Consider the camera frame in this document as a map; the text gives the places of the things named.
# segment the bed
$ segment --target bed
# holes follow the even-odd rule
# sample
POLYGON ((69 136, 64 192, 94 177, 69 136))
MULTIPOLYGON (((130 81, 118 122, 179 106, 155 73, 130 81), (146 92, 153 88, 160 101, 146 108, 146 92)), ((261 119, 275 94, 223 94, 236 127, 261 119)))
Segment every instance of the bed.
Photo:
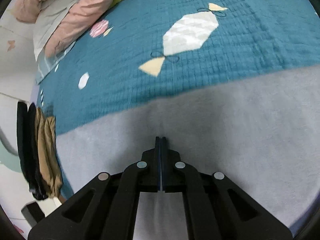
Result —
MULTIPOLYGON (((85 33, 40 84, 37 104, 56 116, 63 195, 123 171, 166 136, 299 239, 320 189, 320 19, 309 0, 124 0, 101 19, 108 35, 85 33), (177 21, 209 3, 227 9, 213 12, 219 26, 199 49, 165 57, 156 77, 139 69, 164 56, 177 21)), ((183 216, 179 194, 141 194, 134 239, 186 239, 183 216)))

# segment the floor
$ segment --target floor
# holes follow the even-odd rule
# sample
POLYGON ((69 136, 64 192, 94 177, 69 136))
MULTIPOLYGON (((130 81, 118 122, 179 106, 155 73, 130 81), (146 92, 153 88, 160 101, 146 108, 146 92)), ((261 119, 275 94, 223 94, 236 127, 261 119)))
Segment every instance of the floor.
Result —
MULTIPOLYGON (((29 103, 37 66, 33 54, 33 25, 15 20, 10 12, 13 4, 14 0, 0 19, 0 139, 9 152, 17 154, 17 102, 29 103)), ((11 222, 27 238, 31 227, 20 210, 26 203, 34 201, 28 184, 21 173, 2 164, 0 178, 0 204, 11 222)), ((59 201, 49 199, 39 205, 48 215, 59 206, 59 201)))

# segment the screw head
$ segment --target screw head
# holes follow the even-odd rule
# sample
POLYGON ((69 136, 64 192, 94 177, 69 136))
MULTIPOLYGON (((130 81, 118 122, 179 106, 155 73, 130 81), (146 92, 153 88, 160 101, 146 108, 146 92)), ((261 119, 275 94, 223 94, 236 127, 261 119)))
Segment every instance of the screw head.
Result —
POLYGON ((147 163, 146 162, 138 162, 137 163, 137 167, 140 168, 140 169, 143 169, 147 166, 147 163))
POLYGON ((222 172, 216 172, 214 175, 213 175, 216 179, 224 179, 224 174, 222 172))
POLYGON ((186 164, 184 162, 177 162, 174 166, 176 166, 178 169, 183 169, 186 164))
POLYGON ((100 174, 98 175, 98 179, 100 179, 100 180, 106 180, 106 179, 108 179, 108 178, 109 178, 109 174, 106 173, 106 172, 102 172, 102 173, 100 173, 100 174))

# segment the quilted blanket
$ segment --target quilted blanket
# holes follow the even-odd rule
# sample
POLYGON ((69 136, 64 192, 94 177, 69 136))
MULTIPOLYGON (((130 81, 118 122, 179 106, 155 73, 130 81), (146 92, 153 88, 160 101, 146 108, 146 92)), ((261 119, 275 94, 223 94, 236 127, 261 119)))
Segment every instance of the quilted blanket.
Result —
POLYGON ((57 135, 158 97, 320 63, 320 19, 308 0, 125 0, 102 17, 108 35, 85 33, 41 83, 38 105, 57 135), (157 76, 139 69, 162 55, 165 33, 214 3, 219 26, 198 49, 165 57, 157 76))

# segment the brown clothing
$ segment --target brown clothing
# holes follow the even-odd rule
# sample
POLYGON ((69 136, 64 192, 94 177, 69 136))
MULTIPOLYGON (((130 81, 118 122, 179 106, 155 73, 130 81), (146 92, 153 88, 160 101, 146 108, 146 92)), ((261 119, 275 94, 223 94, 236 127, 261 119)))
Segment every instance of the brown clothing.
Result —
POLYGON ((35 119, 36 138, 38 146, 40 173, 46 182, 49 197, 58 197, 62 186, 62 175, 56 157, 56 119, 53 116, 44 117, 38 107, 35 119))

